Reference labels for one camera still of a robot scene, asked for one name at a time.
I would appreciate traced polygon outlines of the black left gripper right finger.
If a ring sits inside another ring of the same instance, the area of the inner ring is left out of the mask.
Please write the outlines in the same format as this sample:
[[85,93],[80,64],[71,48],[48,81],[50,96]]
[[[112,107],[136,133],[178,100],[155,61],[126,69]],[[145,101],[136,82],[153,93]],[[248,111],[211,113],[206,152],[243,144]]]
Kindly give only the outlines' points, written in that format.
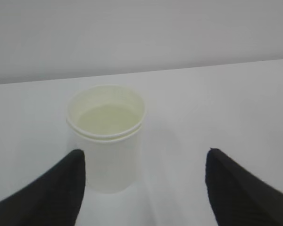
[[220,226],[283,226],[283,193],[219,149],[206,157],[209,203]]

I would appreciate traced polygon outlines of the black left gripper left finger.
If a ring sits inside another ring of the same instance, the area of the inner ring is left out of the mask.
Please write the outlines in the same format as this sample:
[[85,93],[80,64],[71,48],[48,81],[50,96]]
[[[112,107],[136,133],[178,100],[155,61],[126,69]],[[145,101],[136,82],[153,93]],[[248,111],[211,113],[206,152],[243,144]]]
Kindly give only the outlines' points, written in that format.
[[35,181],[0,201],[0,226],[74,226],[85,191],[85,157],[72,150]]

